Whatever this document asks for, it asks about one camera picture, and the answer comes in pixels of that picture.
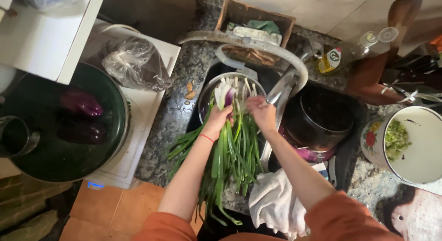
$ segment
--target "white towel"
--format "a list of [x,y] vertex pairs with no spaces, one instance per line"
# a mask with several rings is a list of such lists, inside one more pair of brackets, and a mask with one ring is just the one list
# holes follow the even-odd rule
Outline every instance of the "white towel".
[[[323,163],[311,164],[324,177],[327,170]],[[249,209],[256,228],[266,223],[276,233],[284,233],[290,241],[306,235],[304,216],[306,209],[293,193],[292,185],[281,168],[276,173],[259,174],[250,193]]]

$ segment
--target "red string bracelet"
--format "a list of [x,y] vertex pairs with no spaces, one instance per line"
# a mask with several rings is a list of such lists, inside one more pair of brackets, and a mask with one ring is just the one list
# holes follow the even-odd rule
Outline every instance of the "red string bracelet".
[[204,134],[199,134],[199,136],[203,136],[203,137],[209,139],[212,143],[215,143],[215,141],[213,141],[210,137],[208,137],[208,136],[206,136]]

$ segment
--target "wooden cutting board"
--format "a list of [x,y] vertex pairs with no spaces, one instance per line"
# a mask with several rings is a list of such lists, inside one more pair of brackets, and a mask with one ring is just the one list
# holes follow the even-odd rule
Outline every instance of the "wooden cutting board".
[[391,221],[405,241],[442,241],[442,196],[416,188],[411,202],[394,208]]

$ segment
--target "black pot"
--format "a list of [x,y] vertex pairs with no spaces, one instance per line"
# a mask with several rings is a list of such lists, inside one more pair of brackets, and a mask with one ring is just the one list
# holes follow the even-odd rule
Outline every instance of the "black pot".
[[303,90],[287,102],[284,137],[295,148],[325,152],[351,131],[353,116],[340,93],[317,87]]

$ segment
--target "hand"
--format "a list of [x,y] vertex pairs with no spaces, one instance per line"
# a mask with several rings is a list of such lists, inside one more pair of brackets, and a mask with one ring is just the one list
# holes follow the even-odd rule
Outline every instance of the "hand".
[[256,124],[263,134],[276,130],[276,108],[271,104],[265,104],[263,96],[249,97],[247,99],[247,109],[253,115]]
[[207,119],[206,125],[201,131],[201,134],[207,136],[213,141],[218,140],[220,137],[220,131],[225,124],[227,115],[231,113],[233,106],[230,105],[223,110],[220,110],[218,106],[214,106],[210,112],[209,119]]

